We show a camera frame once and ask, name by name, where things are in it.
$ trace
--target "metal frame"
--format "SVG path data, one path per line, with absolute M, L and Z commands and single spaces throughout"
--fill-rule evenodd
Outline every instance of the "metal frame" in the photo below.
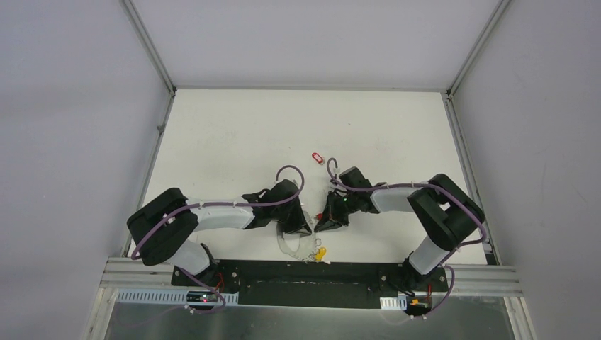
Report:
M 507 10 L 511 2 L 512 0 L 499 0 L 497 6 L 495 7 L 495 10 L 490 15 L 490 18 L 488 18 L 486 25 L 484 25 L 484 29 L 482 29 L 482 32 L 480 32 L 478 39 L 476 39 L 476 43 L 471 48 L 471 51 L 469 52 L 468 57 L 466 58 L 466 61 L 461 65 L 459 73 L 455 77 L 455 80 L 453 80 L 453 84 L 451 85 L 451 88 L 448 92 L 451 99 L 455 95 L 455 92 L 457 92 L 457 89 L 461 85 L 461 82 L 464 80 L 469 70 L 475 64 L 476 60 L 478 59 L 478 56 L 486 46 L 490 35 L 497 27 L 497 24 L 503 17 L 503 14 L 505 14 L 505 11 Z
M 471 165 L 471 158 L 469 156 L 468 145 L 464 140 L 463 130 L 461 123 L 454 109 L 453 96 L 457 89 L 460 87 L 462 81 L 465 79 L 469 70 L 475 64 L 478 56 L 485 47 L 488 39 L 492 32 L 497 26 L 502 15 L 506 12 L 508 6 L 512 0 L 499 0 L 498 5 L 495 7 L 494 12 L 491 14 L 487 24 L 482 30 L 481 34 L 474 46 L 472 47 L 469 55 L 465 62 L 461 66 L 460 72 L 457 74 L 453 84 L 448 90 L 444 89 L 387 89 L 387 88 L 368 88 L 368 89 L 357 89 L 357 88 L 308 88 L 302 86 L 290 86 L 290 87 L 195 87 L 195 86 L 184 86 L 185 89 L 284 89 L 284 90 L 356 90 L 356 91 L 426 91 L 426 92 L 441 92 L 446 113 L 449 119 L 449 125 L 451 132 L 455 140 L 457 152 L 459 154 L 461 168 L 466 179 L 468 187 L 468 193 L 476 201 L 477 204 L 482 206 L 480 194 L 476 186 L 476 180 L 473 175 L 473 169 Z M 176 93 L 176 87 L 173 84 L 169 72 L 165 68 L 159 53 L 156 50 L 152 39 L 150 38 L 147 29 L 142 22 L 140 14 L 138 13 L 133 0 L 121 0 L 125 13 L 131 20 L 134 31 L 140 39 L 140 42 L 147 51 L 148 57 L 157 70 L 158 75 L 161 77 L 164 85 L 169 92 L 169 103 L 167 105 L 166 113 L 162 124 L 157 126 L 159 134 L 157 136 L 157 142 L 155 148 L 152 151 L 152 158 L 150 165 L 145 174 L 145 179 L 138 200 L 137 207 L 140 208 L 144 202 L 146 190 L 150 182 L 152 170 L 154 168 L 156 158 L 158 155 L 159 147 L 162 141 L 163 132 L 165 125 L 167 124 L 169 114 L 171 112 L 174 97 Z M 484 245 L 485 251 L 489 251 L 494 254 L 496 261 L 500 264 L 500 257 L 497 249 L 492 243 L 492 233 L 490 228 L 485 225 L 489 232 L 488 243 Z M 122 256 L 127 256 L 129 246 L 131 243 L 131 236 L 128 236 L 123 244 Z M 511 266 L 481 266 L 481 265 L 454 265 L 456 282 L 452 292 L 452 296 L 483 296 L 483 297 L 503 297 L 507 306 L 507 313 L 510 318 L 510 324 L 513 328 L 515 338 L 518 340 L 522 339 L 536 339 L 532 321 L 530 319 L 526 302 L 524 300 L 523 292 L 519 284 L 518 275 Z M 99 285 L 99 289 L 96 295 L 96 300 L 91 311 L 91 315 L 86 326 L 86 332 L 84 339 L 99 340 L 104 339 L 106 336 L 108 324 L 113 312 L 114 304 L 118 298 L 119 290 L 125 289 L 141 289 L 149 288 L 155 290 L 171 290 L 171 275 L 173 266 L 169 264 L 160 264 L 158 266 L 146 267 L 141 261 L 131 261 L 124 257 L 112 257 L 109 258 L 105 270 L 102 275 L 102 279 Z
M 453 296 L 524 297 L 514 267 L 456 264 L 453 268 L 455 270 Z M 148 267 L 141 261 L 111 257 L 106 262 L 100 288 L 173 288 L 172 274 L 171 264 L 162 263 Z M 448 269 L 446 276 L 451 276 Z M 444 293 L 433 293 L 433 295 L 444 295 Z
M 444 103 L 444 108 L 446 109 L 446 116 L 448 117 L 449 125 L 451 126 L 451 134 L 453 135 L 453 140 L 455 141 L 455 148 L 457 148 L 457 154 L 459 155 L 461 170 L 463 171 L 464 178 L 466 179 L 468 194 L 471 197 L 471 199 L 473 199 L 474 202 L 476 202 L 476 204 L 484 210 L 482 200 L 480 198 L 480 192 L 478 191 L 478 187 L 476 185 L 476 178 L 474 177 L 473 168 L 471 166 L 471 158 L 468 145 L 464 138 L 464 132 L 461 128 L 461 123 L 459 122 L 459 119 L 455 112 L 453 101 L 449 98 L 449 96 L 446 93 L 441 93 L 441 95 L 442 101 Z M 496 262 L 491 263 L 489 261 L 488 264 L 501 264 L 501 257 L 493 243 L 493 232 L 490 231 L 488 222 L 484 222 L 483 224 L 486 228 L 486 232 L 488 233 L 488 238 L 483 243 L 484 252 L 492 254 Z

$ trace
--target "purple cable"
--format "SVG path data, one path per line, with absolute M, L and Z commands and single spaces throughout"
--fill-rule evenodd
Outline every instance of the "purple cable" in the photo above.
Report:
M 442 306 L 442 304 L 444 304 L 446 302 L 446 299 L 451 295 L 451 291 L 455 287 L 455 269 L 453 269 L 453 267 L 449 266 L 448 264 L 445 265 L 444 267 L 451 271 L 451 283 L 449 284 L 449 290 L 446 292 L 446 294 L 444 295 L 442 300 L 440 300 L 440 303 L 438 305 L 434 306 L 434 308 L 432 308 L 432 310 L 430 310 L 427 313 L 428 315 L 432 314 L 433 311 L 437 310 L 440 306 Z
M 144 326 L 145 324 L 147 324 L 149 322 L 155 321 L 156 319 L 158 319 L 158 318 L 162 317 L 163 315 L 165 315 L 169 312 L 172 312 L 174 310 L 184 310 L 184 306 L 177 305 L 177 306 L 167 308 L 166 310 L 160 312 L 159 314 L 156 314 L 142 322 L 137 322 L 135 324 L 124 324 L 119 320 L 119 317 L 117 316 L 117 313 L 119 311 L 119 305 L 115 305 L 115 309 L 114 309 L 113 313 L 115 314 L 115 321 L 119 326 L 125 327 L 125 328 L 136 328 L 136 327 Z
M 352 188 L 351 186 L 347 186 L 347 185 L 343 184 L 341 181 L 338 181 L 337 176 L 334 175 L 332 173 L 332 171 L 330 170 L 330 162 L 334 162 L 334 166 L 336 166 L 336 168 L 338 168 L 338 161 L 334 157 L 328 159 L 327 163 L 325 165 L 326 169 L 327 169 L 327 174 L 330 175 L 330 178 L 332 179 L 332 181 L 334 183 L 336 183 L 337 185 L 339 185 L 349 191 L 369 192 L 369 191 L 385 190 L 385 189 L 393 189 L 393 188 L 431 188 L 431 189 L 434 189 L 437 192 L 445 195 L 451 202 L 455 203 L 455 205 L 457 205 L 459 207 L 459 209 L 463 210 L 463 212 L 466 213 L 476 224 L 476 226 L 480 230 L 481 236 L 479 239 L 460 243 L 457 246 L 457 248 L 455 248 L 453 251 L 450 251 L 442 259 L 442 261 L 440 261 L 441 263 L 444 263 L 446 260 L 449 259 L 449 257 L 451 257 L 453 254 L 455 254 L 455 251 L 457 251 L 457 249 L 464 247 L 464 246 L 468 246 L 470 244 L 482 243 L 486 239 L 486 229 L 484 228 L 484 226 L 482 225 L 480 220 L 478 220 L 478 218 L 465 205 L 463 205 L 461 202 L 459 202 L 459 200 L 457 198 L 455 198 L 455 196 L 453 196 L 450 192 L 444 190 L 443 188 L 441 188 L 439 186 L 436 186 L 436 185 L 430 184 L 430 183 L 398 183 L 398 184 L 391 184 L 388 186 L 372 186 L 371 188 Z
M 281 174 L 281 172 L 284 169 L 294 169 L 296 170 L 296 172 L 298 172 L 298 174 L 300 175 L 300 188 L 298 188 L 298 191 L 296 191 L 294 193 L 294 195 L 284 199 L 284 200 L 279 200 L 277 202 L 272 202 L 272 203 L 232 203 L 232 202 L 207 202 L 204 203 L 202 208 L 204 207 L 233 207 L 233 206 L 237 206 L 237 207 L 256 207 L 256 208 L 264 208 L 264 207 L 273 207 L 275 205 L 281 205 L 281 204 L 286 204 L 290 201 L 292 201 L 293 199 L 297 198 L 298 195 L 301 194 L 301 191 L 303 190 L 303 188 L 305 188 L 305 176 L 303 175 L 303 172 L 297 168 L 294 165 L 285 165 L 282 166 L 278 172 L 276 173 L 276 181 L 278 181 L 279 176 Z M 157 232 L 157 230 L 162 227 L 163 225 L 165 225 L 165 223 L 167 223 L 167 221 L 172 218 L 173 216 L 181 213 L 182 211 L 185 210 L 190 210 L 190 209 L 196 209 L 196 208 L 201 208 L 201 204 L 200 203 L 194 203 L 194 204 L 190 204 L 190 205 L 185 205 L 184 207 L 180 207 L 177 208 L 176 210 L 171 211 L 167 216 L 163 217 L 162 220 L 160 220 L 154 227 L 152 227 L 152 229 L 135 245 L 135 249 L 133 249 L 133 253 L 131 256 L 132 260 L 137 260 L 140 258 L 140 250 L 142 248 L 142 246 L 144 246 L 144 244 L 146 243 L 146 241 L 148 241 L 148 239 L 155 233 Z

